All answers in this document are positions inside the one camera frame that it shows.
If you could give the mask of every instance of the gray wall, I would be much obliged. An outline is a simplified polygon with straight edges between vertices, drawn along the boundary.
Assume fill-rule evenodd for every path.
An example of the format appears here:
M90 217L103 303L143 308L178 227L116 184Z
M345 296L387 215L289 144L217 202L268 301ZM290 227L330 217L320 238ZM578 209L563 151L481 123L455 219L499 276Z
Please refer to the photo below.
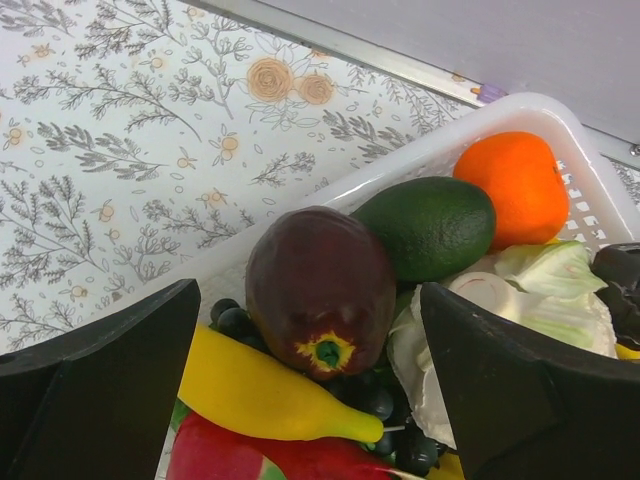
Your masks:
M260 0L640 141L638 0Z

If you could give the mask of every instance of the metal strip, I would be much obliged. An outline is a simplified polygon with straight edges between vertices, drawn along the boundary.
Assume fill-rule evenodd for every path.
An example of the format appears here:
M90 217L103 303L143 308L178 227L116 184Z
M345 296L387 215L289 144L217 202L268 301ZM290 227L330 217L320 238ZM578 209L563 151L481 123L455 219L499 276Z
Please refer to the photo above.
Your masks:
M353 37L306 18L256 0L181 0L194 7L233 18L279 37L317 48L349 63L396 77L471 107L481 107L475 95L451 79L451 73L401 53ZM585 125L598 151L610 160L640 171L640 157L631 155L633 145Z

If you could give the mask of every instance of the yellow calyx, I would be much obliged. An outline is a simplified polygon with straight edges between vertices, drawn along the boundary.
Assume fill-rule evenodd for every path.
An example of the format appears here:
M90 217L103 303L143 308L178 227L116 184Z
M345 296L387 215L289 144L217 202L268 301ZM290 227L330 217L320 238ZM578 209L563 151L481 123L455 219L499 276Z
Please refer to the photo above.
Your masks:
M355 347L334 331L323 333L307 343L296 343L297 352L311 359L321 372L342 370L351 359Z

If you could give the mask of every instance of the yellow vegetable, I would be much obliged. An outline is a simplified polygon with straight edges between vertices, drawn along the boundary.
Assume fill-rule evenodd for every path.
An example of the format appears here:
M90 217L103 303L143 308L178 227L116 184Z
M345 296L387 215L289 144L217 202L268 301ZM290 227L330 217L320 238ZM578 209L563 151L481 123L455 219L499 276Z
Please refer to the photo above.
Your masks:
M429 470L427 480L464 480L460 457L453 453L445 453L438 462L440 467Z
M383 434L378 418L347 407L277 360L201 324L178 397L216 425L251 437L375 443Z
M631 350L619 343L616 343L616 354L620 360L640 360L640 351Z

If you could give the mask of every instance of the orange flower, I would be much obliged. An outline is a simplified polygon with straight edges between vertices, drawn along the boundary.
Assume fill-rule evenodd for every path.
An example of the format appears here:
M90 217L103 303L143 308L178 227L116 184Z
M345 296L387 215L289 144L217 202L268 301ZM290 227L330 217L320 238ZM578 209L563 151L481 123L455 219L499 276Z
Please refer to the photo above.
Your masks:
M258 100L279 102L293 87L293 73L287 64L273 58L263 58L249 68L247 83L249 91Z
M303 77L298 86L298 94L311 105L323 105L333 96L333 85L323 75Z

